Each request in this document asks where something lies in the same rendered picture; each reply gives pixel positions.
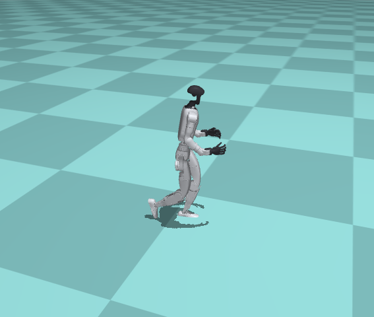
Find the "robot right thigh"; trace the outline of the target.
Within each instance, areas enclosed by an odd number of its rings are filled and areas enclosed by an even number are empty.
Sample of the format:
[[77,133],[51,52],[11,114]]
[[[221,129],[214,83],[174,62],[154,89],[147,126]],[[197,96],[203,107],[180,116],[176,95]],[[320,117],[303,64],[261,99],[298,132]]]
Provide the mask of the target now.
[[[189,192],[191,186],[191,170],[188,160],[184,160],[184,156],[179,157],[175,161],[175,169],[181,171],[179,173],[179,187],[180,189],[176,192],[181,193],[182,198],[184,199]],[[182,199],[182,200],[183,200]]]

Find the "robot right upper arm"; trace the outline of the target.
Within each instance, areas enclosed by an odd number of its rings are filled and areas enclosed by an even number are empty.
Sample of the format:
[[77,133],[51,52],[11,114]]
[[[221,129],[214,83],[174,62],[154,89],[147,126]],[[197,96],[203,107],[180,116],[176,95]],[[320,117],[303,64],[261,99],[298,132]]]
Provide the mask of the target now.
[[196,122],[197,122],[197,115],[196,115],[196,113],[189,112],[189,114],[187,115],[187,125],[186,125],[185,136],[184,136],[184,142],[185,142],[185,144],[186,144],[186,140],[188,138],[193,139],[191,137],[191,134],[194,131]]

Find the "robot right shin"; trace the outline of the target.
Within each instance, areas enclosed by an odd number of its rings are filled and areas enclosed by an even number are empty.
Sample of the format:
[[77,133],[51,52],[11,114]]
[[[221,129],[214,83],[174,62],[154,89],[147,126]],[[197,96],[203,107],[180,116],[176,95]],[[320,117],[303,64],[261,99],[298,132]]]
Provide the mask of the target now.
[[[154,204],[155,208],[157,207],[163,207],[163,206],[169,206],[169,205],[175,205],[177,203],[181,203],[183,201],[185,201],[185,199],[183,199],[182,196],[181,196],[181,193],[179,192],[173,192],[169,195],[167,195],[166,197],[164,197],[162,200],[156,202]],[[159,206],[161,205],[161,206]],[[157,207],[156,207],[157,206]]]

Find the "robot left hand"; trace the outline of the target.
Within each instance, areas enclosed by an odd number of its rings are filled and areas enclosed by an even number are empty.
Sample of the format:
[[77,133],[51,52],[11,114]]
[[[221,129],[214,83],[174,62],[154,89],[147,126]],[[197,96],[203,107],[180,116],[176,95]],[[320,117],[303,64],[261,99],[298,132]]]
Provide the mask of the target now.
[[203,129],[201,130],[201,132],[205,132],[206,136],[210,135],[210,136],[216,136],[216,137],[221,137],[221,133],[220,133],[220,130],[219,129],[216,129],[215,127],[207,130],[207,129]]

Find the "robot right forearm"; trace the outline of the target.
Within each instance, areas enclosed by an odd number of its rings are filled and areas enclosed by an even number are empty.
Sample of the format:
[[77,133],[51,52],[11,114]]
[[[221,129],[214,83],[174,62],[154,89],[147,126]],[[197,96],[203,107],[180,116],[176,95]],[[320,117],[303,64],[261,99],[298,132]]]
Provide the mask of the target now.
[[198,153],[199,156],[203,156],[203,155],[209,155],[210,154],[210,150],[205,150],[204,148],[201,148],[199,145],[197,145],[196,142],[194,142],[191,138],[188,138],[186,140],[186,144],[188,145],[188,147],[191,149],[191,150],[194,150],[196,153]]

